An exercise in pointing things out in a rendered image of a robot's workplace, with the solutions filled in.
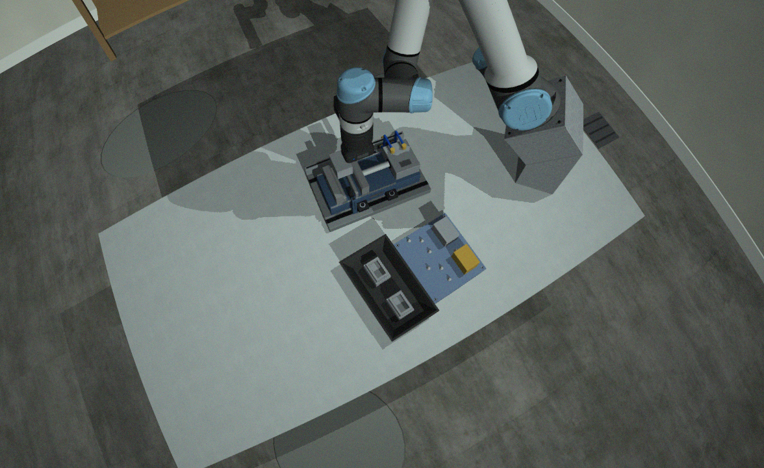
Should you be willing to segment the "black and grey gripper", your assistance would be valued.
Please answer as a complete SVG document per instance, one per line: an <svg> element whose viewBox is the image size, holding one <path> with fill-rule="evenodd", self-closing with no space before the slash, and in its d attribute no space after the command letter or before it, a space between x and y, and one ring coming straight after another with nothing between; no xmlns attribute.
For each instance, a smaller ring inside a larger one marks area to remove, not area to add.
<svg viewBox="0 0 764 468"><path fill-rule="evenodd" d="M337 96L334 96L333 105L337 118L340 121L341 152L344 162L352 163L361 158L372 156L374 154L374 145L372 143L374 114L365 123L352 124L345 122L338 114Z"/></svg>

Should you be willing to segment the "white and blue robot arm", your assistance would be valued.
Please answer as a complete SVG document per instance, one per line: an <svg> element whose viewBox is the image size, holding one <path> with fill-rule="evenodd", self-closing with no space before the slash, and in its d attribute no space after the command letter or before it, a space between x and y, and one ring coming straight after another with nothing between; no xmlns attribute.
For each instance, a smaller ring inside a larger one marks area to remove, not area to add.
<svg viewBox="0 0 764 468"><path fill-rule="evenodd" d="M519 131L549 122L559 110L561 96L554 84L541 77L535 59L526 55L509 2L459 2L479 45L473 55L474 66L488 83L499 118ZM383 57L385 77L374 77L358 66L338 76L338 114L345 122L364 124L374 112L431 109L431 81L418 77L416 68L431 3L395 0Z"/></svg>

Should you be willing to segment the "yellow rectangular block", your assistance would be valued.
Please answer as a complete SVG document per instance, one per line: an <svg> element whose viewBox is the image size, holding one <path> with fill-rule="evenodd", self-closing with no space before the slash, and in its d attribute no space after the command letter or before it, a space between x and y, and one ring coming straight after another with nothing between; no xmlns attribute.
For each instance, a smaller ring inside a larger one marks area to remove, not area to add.
<svg viewBox="0 0 764 468"><path fill-rule="evenodd" d="M462 270L463 275L467 274L469 270L473 270L479 263L478 258L467 244L463 245L462 248L457 249L457 251L452 254L452 259Z"/></svg>

